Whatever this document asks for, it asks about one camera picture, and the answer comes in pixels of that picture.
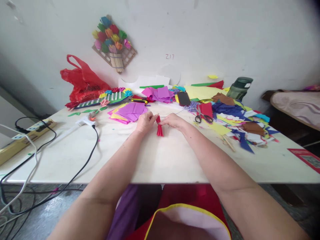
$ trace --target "tiled floor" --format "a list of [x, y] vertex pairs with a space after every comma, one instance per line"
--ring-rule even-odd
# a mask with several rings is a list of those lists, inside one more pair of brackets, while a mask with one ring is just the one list
[[[30, 187], [36, 192], [42, 191], [52, 191], [58, 185], [30, 185]], [[278, 193], [268, 184], [261, 185], [271, 196], [273, 196], [289, 214], [305, 229], [305, 231], [315, 239], [316, 227], [319, 226], [319, 223], [316, 220], [320, 218], [320, 209], [316, 205], [308, 204], [306, 207], [294, 208], [286, 204]], [[309, 186], [312, 191], [319, 192], [319, 185]], [[69, 188], [72, 189], [84, 189], [85, 185], [72, 185]], [[19, 191], [18, 186], [7, 186], [5, 187], [6, 191]], [[56, 223], [59, 221], [63, 213], [71, 206], [73, 201], [80, 195], [81, 191], [73, 190], [63, 192], [60, 196], [55, 199], [35, 208], [30, 213], [28, 219], [23, 224], [27, 214], [18, 218], [14, 228], [14, 221], [7, 224], [4, 231], [0, 235], [0, 240], [11, 240], [13, 236], [17, 233], [18, 229], [21, 227], [19, 232], [16, 234], [14, 239], [33, 239], [33, 240], [43, 240], [46, 239], [51, 231], [53, 230]], [[48, 194], [37, 194], [36, 201], [39, 202], [41, 199], [45, 198]], [[22, 202], [21, 209], [24, 210], [29, 208], [33, 204], [34, 195], [23, 194], [20, 199]], [[16, 201], [14, 204], [14, 210], [18, 211], [20, 208], [19, 201]], [[239, 231], [234, 226], [232, 220], [228, 217], [225, 212], [228, 225], [231, 230], [232, 239], [242, 239]], [[11, 219], [13, 216], [6, 212], [3, 216], [6, 216], [8, 219]], [[0, 225], [5, 222], [5, 219], [0, 218]]]

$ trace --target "green thermos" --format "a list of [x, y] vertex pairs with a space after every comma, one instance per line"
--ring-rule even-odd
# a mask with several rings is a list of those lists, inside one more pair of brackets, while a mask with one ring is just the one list
[[247, 94], [252, 81], [252, 78], [238, 77], [237, 80], [231, 85], [227, 96], [242, 101], [243, 97]]

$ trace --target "wooden lattice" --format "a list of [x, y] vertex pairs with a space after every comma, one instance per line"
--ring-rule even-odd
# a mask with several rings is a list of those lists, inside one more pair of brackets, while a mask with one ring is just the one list
[[[98, 53], [112, 67], [109, 53], [104, 53], [101, 50], [98, 50], [95, 45], [92, 46], [92, 49], [95, 50], [96, 53]], [[131, 60], [137, 54], [137, 52], [131, 46], [131, 49], [127, 49], [127, 48], [123, 47], [120, 54], [122, 56], [123, 68], [126, 68], [126, 66], [131, 62]]]

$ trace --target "glue gun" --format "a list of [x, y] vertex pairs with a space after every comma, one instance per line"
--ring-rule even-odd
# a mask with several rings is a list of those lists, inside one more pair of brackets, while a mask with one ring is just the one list
[[61, 134], [59, 137], [57, 137], [55, 140], [54, 140], [54, 143], [60, 141], [62, 138], [64, 138], [65, 136], [67, 136], [68, 134], [70, 134], [71, 132], [73, 132], [75, 129], [77, 129], [79, 126], [82, 126], [84, 124], [87, 124], [89, 126], [92, 126], [92, 125], [95, 125], [97, 126], [97, 123], [95, 120], [95, 116], [96, 115], [96, 112], [95, 111], [92, 111], [92, 112], [89, 112], [86, 116], [84, 116], [83, 118], [81, 118], [80, 120], [76, 121], [76, 124], [70, 128], [69, 130], [67, 130], [66, 132], [64, 132], [63, 134]]

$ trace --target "red plastic bag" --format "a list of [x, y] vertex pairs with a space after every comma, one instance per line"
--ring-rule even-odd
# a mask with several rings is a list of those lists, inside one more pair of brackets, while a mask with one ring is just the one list
[[[69, 58], [73, 57], [80, 67], [76, 64], [70, 62]], [[98, 98], [100, 94], [104, 93], [107, 90], [111, 90], [111, 87], [102, 81], [81, 59], [77, 58], [74, 55], [67, 55], [67, 61], [76, 68], [73, 70], [63, 69], [60, 71], [61, 78], [69, 83], [73, 87], [73, 91], [70, 94], [70, 103], [67, 103], [65, 106], [68, 108], [73, 108], [79, 103], [89, 101], [95, 98]]]

